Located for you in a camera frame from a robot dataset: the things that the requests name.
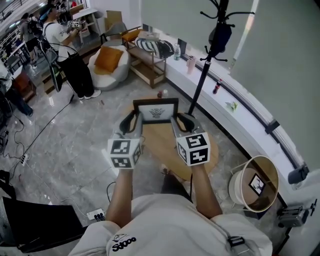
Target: black pants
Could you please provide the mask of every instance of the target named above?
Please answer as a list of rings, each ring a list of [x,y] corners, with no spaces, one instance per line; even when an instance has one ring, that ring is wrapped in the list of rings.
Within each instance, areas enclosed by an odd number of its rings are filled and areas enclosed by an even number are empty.
[[[79,54],[72,54],[58,64],[79,98],[90,97],[94,93],[90,70]]]
[[[4,96],[26,116],[30,116],[33,113],[33,109],[29,107],[16,89],[10,88]]]
[[[192,203],[191,197],[185,190],[184,186],[172,174],[166,174],[164,176],[161,194],[180,195]]]

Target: round wooden table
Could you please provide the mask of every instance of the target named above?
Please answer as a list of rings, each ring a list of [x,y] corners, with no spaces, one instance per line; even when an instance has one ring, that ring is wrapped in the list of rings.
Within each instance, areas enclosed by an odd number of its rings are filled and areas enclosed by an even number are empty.
[[[144,97],[145,99],[155,99],[154,96]],[[126,110],[126,114],[134,109],[133,105]],[[191,178],[191,168],[178,155],[176,148],[176,138],[171,123],[144,124],[142,135],[145,137],[143,144],[173,173],[185,181]],[[210,140],[210,161],[204,164],[206,173],[209,174],[218,163],[219,150],[214,138],[208,133]]]

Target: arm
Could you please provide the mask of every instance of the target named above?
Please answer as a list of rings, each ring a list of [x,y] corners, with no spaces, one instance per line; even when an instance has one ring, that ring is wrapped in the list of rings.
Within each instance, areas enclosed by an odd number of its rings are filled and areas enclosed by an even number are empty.
[[[211,187],[210,180],[203,164],[191,167],[196,197],[196,209],[208,219],[221,215],[222,210]]]
[[[123,228],[131,221],[133,170],[120,169],[105,220]]]
[[[20,27],[20,40],[21,41],[24,39],[24,33],[25,33],[24,26],[22,25]]]
[[[71,31],[70,35],[62,41],[62,44],[64,46],[68,46],[75,39],[77,34],[78,34],[78,30],[74,29],[73,31]]]

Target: orange pillow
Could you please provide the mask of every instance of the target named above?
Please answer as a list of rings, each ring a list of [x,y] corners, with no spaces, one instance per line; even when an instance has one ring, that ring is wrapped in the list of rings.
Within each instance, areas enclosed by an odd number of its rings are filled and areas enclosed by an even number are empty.
[[[129,41],[131,42],[133,39],[136,39],[140,33],[140,31],[143,31],[143,29],[137,29],[137,30],[134,30],[134,31],[131,31],[131,32],[128,32],[126,34],[124,34],[122,36],[122,38],[126,41]]]
[[[119,60],[123,53],[122,50],[102,46],[94,65],[96,65],[99,70],[106,70],[107,72],[113,73],[118,67]]]
[[[110,75],[110,74],[112,74],[108,70],[101,68],[101,67],[98,67],[97,65],[94,65],[93,72],[96,73],[97,75]]]

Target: backpack strap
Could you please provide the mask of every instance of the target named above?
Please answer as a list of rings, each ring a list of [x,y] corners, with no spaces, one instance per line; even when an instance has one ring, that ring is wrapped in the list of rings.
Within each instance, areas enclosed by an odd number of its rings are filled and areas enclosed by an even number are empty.
[[[48,25],[46,25],[46,27],[44,28],[43,37],[45,38],[45,40],[47,40],[46,30],[51,24],[55,24],[55,23],[54,22],[49,22]]]

